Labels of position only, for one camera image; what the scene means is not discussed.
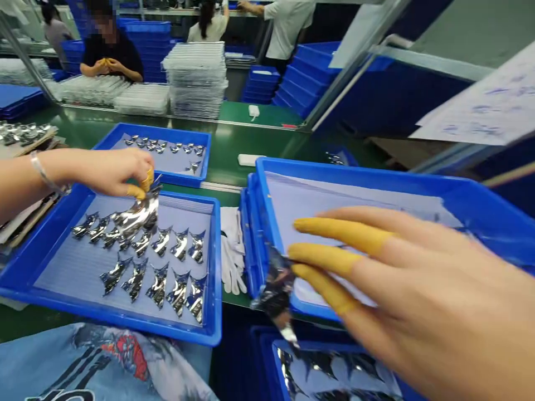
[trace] woman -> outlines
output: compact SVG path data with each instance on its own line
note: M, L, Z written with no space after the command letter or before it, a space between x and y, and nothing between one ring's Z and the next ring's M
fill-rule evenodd
M108 0L86 0L99 33L87 38L80 72L88 77L122 75L132 82L143 82L143 64L126 34L117 28Z
M56 51L61 67L65 69L67 57L65 56L61 43L66 40L72 40L72 34L67 28L67 25L61 22L60 15L55 6L44 3L41 6L41 13L44 19L43 30L45 31L45 38Z
M223 15L214 16L216 2L206 0L201 3L199 22L189 29L188 42L218 42L225 33L228 24L228 1L223 1Z

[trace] bracelet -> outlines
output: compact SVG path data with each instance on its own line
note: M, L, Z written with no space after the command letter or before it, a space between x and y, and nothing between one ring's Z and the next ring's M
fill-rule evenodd
M67 185L66 189L63 190L58 187L50 178L48 178L45 173L45 169L43 168L41 162L39 161L39 158L37 157L37 152L35 150L30 153L30 160L32 162L33 168L35 168L39 172L42 180L50 189L56 192L59 196L65 196L71 193L71 188L69 185Z

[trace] stack of clear plastic trays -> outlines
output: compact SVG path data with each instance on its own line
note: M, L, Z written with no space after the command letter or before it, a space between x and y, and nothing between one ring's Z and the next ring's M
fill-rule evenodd
M122 114L149 116L167 115L169 86L134 84L113 101L113 107Z
M52 79L52 72L42 58L33 58L33 65L45 79ZM19 58L0 58L0 84L37 86L30 72Z
M219 118L228 86L224 42L178 43L162 67L167 72L173 115Z
M65 103L111 107L131 83L125 78L113 75L99 75L91 78L78 75L60 83L61 97Z

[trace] finger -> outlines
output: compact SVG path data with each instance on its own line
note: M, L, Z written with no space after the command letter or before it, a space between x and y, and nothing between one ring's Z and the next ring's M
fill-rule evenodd
M314 267L299 264L291 269L312 285L367 350L381 359L387 359L385 355L395 352L394 344L373 308L360 303L338 281Z
M148 192L150 189L150 186L154 182L154 170L152 169L152 166L148 165L148 171L147 171L147 177L139 182L139 186L142 190L145 192Z
M466 238L455 230L395 210L357 206L326 211L319 217L360 222L395 232L408 241L441 252L451 252L453 248L467 245Z
M398 302L399 269L340 248L311 243L292 244L288 256L345 278L380 305L395 306Z
M424 248L392 232L358 222L314 217L298 219L294 227L300 232L342 241L390 266L406 268L427 260Z
M133 196L136 199L140 199L141 201L145 199L145 191L142 190L141 188L133 184L122 184L122 185L124 185L122 196L126 194L126 196Z

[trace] paper sheet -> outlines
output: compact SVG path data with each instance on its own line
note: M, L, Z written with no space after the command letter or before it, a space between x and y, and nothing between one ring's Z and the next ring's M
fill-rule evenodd
M506 145L535 130L535 42L426 115L411 138Z

